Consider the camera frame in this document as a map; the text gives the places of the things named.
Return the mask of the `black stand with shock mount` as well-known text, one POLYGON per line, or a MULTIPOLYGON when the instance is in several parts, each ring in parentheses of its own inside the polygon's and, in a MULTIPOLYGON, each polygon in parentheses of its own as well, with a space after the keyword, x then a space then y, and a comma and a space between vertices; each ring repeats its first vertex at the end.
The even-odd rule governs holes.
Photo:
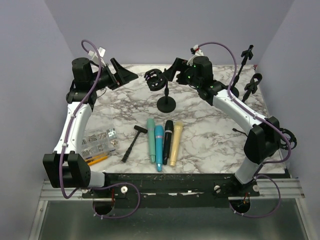
POLYGON ((150 91, 156 92, 164 88, 164 96, 157 100, 157 109, 162 113, 171 113, 176 108, 176 101, 169 96, 169 80, 159 69, 151 69, 144 74, 150 91))

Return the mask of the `mint green microphone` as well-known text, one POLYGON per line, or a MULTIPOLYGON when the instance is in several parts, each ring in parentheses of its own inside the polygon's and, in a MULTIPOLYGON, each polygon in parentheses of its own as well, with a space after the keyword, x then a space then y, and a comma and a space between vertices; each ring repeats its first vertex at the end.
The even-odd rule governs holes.
POLYGON ((148 149, 150 162, 156 162, 156 143, 155 143, 155 121, 153 118, 147 119, 148 149))

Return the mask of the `cream microphone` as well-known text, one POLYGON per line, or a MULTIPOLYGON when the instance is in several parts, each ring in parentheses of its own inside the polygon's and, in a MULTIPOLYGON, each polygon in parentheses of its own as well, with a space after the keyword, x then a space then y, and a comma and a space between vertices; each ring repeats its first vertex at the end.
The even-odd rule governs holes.
POLYGON ((181 121, 177 121, 174 124, 174 132, 173 132, 173 141, 172 141, 172 146, 171 146, 171 152, 170 152, 170 163, 169 165, 171 167, 174 167, 177 162, 177 157, 178 157, 178 152, 179 152, 179 145, 180 145, 180 140, 181 140, 181 135, 183 131, 183 123, 181 121))

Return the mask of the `black microphone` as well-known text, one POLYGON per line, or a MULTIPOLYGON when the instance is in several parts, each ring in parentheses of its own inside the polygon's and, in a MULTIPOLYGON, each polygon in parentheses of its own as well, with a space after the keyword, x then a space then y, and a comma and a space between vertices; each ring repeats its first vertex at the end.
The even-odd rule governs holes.
POLYGON ((163 142, 163 159, 162 163, 164 165, 168 164, 168 159, 171 150, 171 140, 174 131, 174 123, 172 120, 167 120, 164 127, 164 142, 163 142))

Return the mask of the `blue microphone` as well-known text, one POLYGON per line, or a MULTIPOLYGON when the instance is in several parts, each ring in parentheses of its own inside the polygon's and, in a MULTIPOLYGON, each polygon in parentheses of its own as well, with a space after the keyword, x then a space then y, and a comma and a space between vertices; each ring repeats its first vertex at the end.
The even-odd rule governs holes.
POLYGON ((163 165, 163 140, 164 140, 164 128, 162 125, 155 126, 155 164, 158 172, 162 171, 163 165))

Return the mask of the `black round-base clip stand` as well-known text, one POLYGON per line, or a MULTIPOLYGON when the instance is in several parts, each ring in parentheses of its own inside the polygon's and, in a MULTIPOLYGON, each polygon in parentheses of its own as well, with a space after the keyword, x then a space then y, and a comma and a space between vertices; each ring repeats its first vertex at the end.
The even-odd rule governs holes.
POLYGON ((239 78, 240 78, 240 74, 243 70, 243 67, 247 64, 247 61, 248 60, 251 60, 252 57, 254 56, 253 53, 252 53, 252 50, 253 50, 254 46, 251 44, 247 50, 244 50, 242 53, 241 53, 241 58, 242 58, 242 62, 241 62, 241 66, 240 66, 240 69, 237 73, 237 75, 235 76, 233 82, 232 82, 232 85, 230 87, 230 90, 231 92, 236 96, 238 97, 239 96, 239 91, 238 89, 236 88, 236 84, 238 83, 239 81, 239 78))

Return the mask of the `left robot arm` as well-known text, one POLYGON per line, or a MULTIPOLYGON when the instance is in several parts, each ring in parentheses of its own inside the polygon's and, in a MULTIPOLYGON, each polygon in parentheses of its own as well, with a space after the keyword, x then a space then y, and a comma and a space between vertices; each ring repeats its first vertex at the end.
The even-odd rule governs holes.
POLYGON ((138 79, 137 74, 125 69, 115 58, 110 61, 114 73, 108 66, 104 66, 100 72, 93 72, 91 62, 86 57, 71 62, 74 79, 66 95, 66 121, 53 152, 45 154, 42 160, 53 188, 63 184, 65 188, 93 188, 101 198, 110 194, 111 185, 106 182, 106 175, 91 171, 81 156, 82 141, 97 100, 97 91, 103 88, 115 90, 138 79))

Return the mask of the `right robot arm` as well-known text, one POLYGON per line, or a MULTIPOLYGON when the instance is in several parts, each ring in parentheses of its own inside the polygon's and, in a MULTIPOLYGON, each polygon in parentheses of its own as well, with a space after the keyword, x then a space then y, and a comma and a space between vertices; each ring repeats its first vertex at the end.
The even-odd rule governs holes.
POLYGON ((194 87, 201 99, 227 114, 246 133, 245 159, 234 174, 236 180, 230 183, 234 195, 243 195, 262 162, 280 148, 279 121, 275 117, 265 118, 229 93, 225 84, 214 79, 212 63, 206 56, 195 57, 192 65, 176 58, 162 76, 170 82, 176 77, 178 84, 194 87))

